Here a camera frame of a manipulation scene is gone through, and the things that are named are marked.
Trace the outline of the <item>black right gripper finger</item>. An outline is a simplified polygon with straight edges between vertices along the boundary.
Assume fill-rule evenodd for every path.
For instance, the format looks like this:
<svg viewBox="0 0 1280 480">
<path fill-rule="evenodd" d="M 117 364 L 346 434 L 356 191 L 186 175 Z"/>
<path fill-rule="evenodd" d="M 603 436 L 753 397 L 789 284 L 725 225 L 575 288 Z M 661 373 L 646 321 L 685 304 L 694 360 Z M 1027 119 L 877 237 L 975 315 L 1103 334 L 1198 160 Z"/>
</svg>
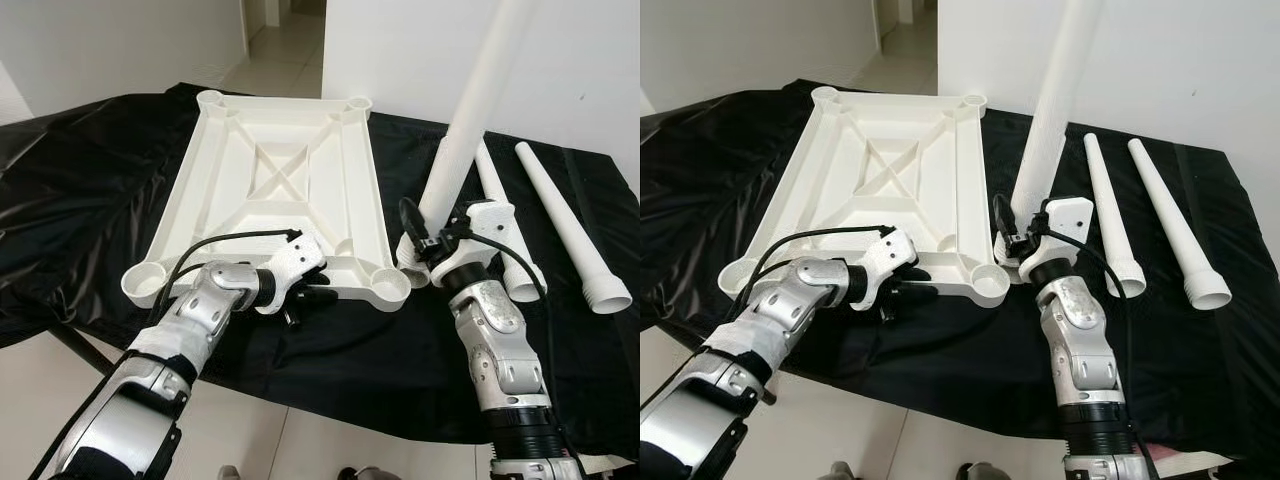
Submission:
<svg viewBox="0 0 1280 480">
<path fill-rule="evenodd" d="M 991 200 L 995 227 L 1005 243 L 1018 242 L 1018 220 L 1012 211 L 1010 198 L 1004 192 L 997 192 Z"/>
<path fill-rule="evenodd" d="M 419 205 L 408 197 L 399 200 L 399 223 L 411 247 L 426 247 L 430 233 Z"/>
</svg>

